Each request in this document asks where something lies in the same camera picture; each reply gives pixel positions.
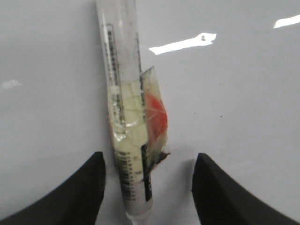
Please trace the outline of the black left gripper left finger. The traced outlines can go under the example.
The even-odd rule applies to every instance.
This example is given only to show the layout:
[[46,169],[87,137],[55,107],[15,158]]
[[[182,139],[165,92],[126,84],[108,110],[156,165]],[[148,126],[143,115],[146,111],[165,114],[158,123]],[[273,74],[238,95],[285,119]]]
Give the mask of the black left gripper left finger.
[[105,161],[92,156],[52,192],[1,220],[2,225],[94,225],[104,198]]

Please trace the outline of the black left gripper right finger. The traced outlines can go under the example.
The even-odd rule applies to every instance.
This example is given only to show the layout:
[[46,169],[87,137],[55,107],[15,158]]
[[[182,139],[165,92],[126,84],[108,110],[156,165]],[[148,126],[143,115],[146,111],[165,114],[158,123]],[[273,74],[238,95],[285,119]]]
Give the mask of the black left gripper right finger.
[[192,194],[202,225],[297,225],[230,177],[213,159],[199,153]]

